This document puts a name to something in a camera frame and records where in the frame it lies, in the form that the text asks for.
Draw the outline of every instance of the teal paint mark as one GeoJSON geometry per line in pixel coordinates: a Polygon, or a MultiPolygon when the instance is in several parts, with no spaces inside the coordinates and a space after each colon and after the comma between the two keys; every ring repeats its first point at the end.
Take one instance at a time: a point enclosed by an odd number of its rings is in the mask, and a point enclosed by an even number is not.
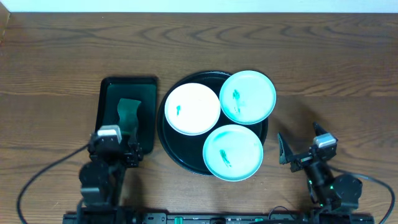
{"type": "Polygon", "coordinates": [[[241,98],[241,95],[239,94],[239,92],[237,90],[234,90],[234,92],[232,93],[232,99],[235,99],[235,101],[236,101],[235,111],[237,111],[238,113],[241,113],[241,108],[239,105],[240,98],[241,98]]]}
{"type": "Polygon", "coordinates": [[[177,106],[177,116],[180,115],[180,110],[181,110],[181,106],[178,105],[178,106],[177,106]]]}
{"type": "Polygon", "coordinates": [[[239,92],[237,90],[234,90],[234,93],[232,93],[232,98],[234,98],[235,100],[239,100],[240,97],[241,95],[239,94],[239,92]]]}
{"type": "Polygon", "coordinates": [[[231,163],[228,161],[228,159],[226,158],[226,153],[225,153],[225,150],[220,150],[220,154],[221,154],[221,157],[223,158],[223,161],[224,161],[224,163],[225,163],[225,165],[227,166],[227,167],[232,167],[232,165],[231,165],[231,163]]]}

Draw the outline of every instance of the black rectangular tray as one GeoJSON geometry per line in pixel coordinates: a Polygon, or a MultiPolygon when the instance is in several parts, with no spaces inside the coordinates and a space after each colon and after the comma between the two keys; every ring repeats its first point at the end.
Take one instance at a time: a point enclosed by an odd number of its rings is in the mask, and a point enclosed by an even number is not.
{"type": "MultiPolygon", "coordinates": [[[[155,136],[156,77],[108,77],[101,82],[95,131],[102,125],[119,122],[118,103],[121,98],[141,101],[137,111],[139,128],[137,140],[144,154],[152,152],[155,136]]],[[[128,149],[128,136],[121,145],[128,149]]]]}

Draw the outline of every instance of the black tray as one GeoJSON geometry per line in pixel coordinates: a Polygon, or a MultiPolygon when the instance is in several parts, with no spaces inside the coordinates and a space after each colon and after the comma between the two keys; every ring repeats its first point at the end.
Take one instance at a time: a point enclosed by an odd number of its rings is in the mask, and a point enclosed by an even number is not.
{"type": "MultiPolygon", "coordinates": [[[[216,128],[227,124],[235,124],[221,111],[220,118],[216,125],[208,132],[198,136],[186,136],[176,132],[167,122],[164,115],[164,105],[169,94],[176,87],[186,83],[200,83],[211,88],[218,97],[223,83],[231,76],[230,73],[220,71],[199,72],[183,78],[177,82],[164,96],[157,112],[157,134],[167,154],[184,169],[202,175],[213,175],[203,161],[203,145],[209,134],[216,128]]],[[[243,125],[252,130],[264,144],[268,131],[268,118],[264,121],[243,125]]]]}
{"type": "MultiPolygon", "coordinates": [[[[156,119],[156,77],[108,77],[101,82],[95,131],[102,125],[119,122],[118,103],[121,98],[141,101],[137,110],[139,127],[137,140],[144,154],[152,152],[156,119]]],[[[122,148],[129,149],[122,136],[122,148]]]]}

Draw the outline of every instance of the light blue plate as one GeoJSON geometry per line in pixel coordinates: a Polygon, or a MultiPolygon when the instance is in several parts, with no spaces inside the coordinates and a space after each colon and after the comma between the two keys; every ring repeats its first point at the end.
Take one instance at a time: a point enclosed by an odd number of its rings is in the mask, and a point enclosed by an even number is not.
{"type": "Polygon", "coordinates": [[[276,91],[265,75],[242,71],[229,77],[220,91],[224,114],[238,124],[256,124],[266,119],[276,103],[276,91]]]}
{"type": "Polygon", "coordinates": [[[264,156],[260,139],[250,129],[230,124],[214,130],[203,146],[203,160],[210,172],[223,180],[252,176],[264,156]]]}

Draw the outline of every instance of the wire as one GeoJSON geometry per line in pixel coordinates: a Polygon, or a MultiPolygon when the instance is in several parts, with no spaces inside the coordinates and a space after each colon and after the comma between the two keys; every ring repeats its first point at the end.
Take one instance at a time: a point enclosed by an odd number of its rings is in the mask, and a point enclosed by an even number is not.
{"type": "Polygon", "coordinates": [[[385,187],[388,191],[390,191],[390,194],[391,194],[390,207],[388,208],[387,213],[384,215],[384,217],[382,218],[382,220],[379,223],[383,224],[388,219],[388,217],[391,215],[392,210],[394,209],[394,205],[396,203],[396,195],[394,194],[394,191],[392,190],[392,188],[388,184],[384,183],[381,180],[377,180],[377,179],[375,179],[373,177],[370,177],[370,176],[367,176],[367,175],[364,175],[364,174],[356,174],[356,173],[348,172],[348,171],[345,171],[345,170],[342,170],[342,169],[337,169],[336,167],[333,167],[331,165],[328,165],[328,166],[329,166],[329,168],[331,170],[334,170],[334,171],[337,171],[337,172],[341,172],[341,173],[344,173],[344,174],[349,174],[349,175],[352,175],[352,176],[354,176],[356,178],[362,178],[364,180],[369,180],[371,182],[380,184],[381,186],[385,187]]]}
{"type": "Polygon", "coordinates": [[[56,165],[58,165],[59,163],[71,158],[72,156],[78,154],[79,152],[83,151],[84,149],[86,149],[88,147],[88,144],[84,145],[83,147],[77,149],[75,152],[69,154],[68,156],[65,156],[62,159],[59,159],[53,163],[51,163],[50,165],[48,165],[47,167],[44,167],[42,170],[38,171],[38,173],[36,173],[32,178],[30,178],[30,180],[25,184],[25,186],[22,188],[21,192],[19,192],[18,195],[18,199],[17,199],[17,212],[18,212],[18,216],[19,219],[21,220],[21,222],[23,224],[27,224],[26,219],[24,218],[23,214],[22,214],[22,210],[21,210],[21,200],[22,200],[22,196],[24,196],[25,191],[27,190],[27,188],[33,183],[33,181],[35,181],[36,178],[38,178],[40,175],[42,175],[44,172],[48,171],[49,169],[55,167],[56,165]]]}
{"type": "Polygon", "coordinates": [[[273,208],[270,212],[269,212],[269,214],[268,214],[268,219],[270,220],[271,219],[271,215],[272,215],[272,212],[274,212],[274,210],[275,209],[277,209],[277,208],[284,208],[288,213],[289,213],[289,215],[293,218],[293,220],[295,220],[295,218],[293,217],[293,215],[292,215],[292,213],[290,212],[290,210],[289,209],[287,209],[286,207],[283,207],[283,206],[276,206],[275,208],[273,208]]]}

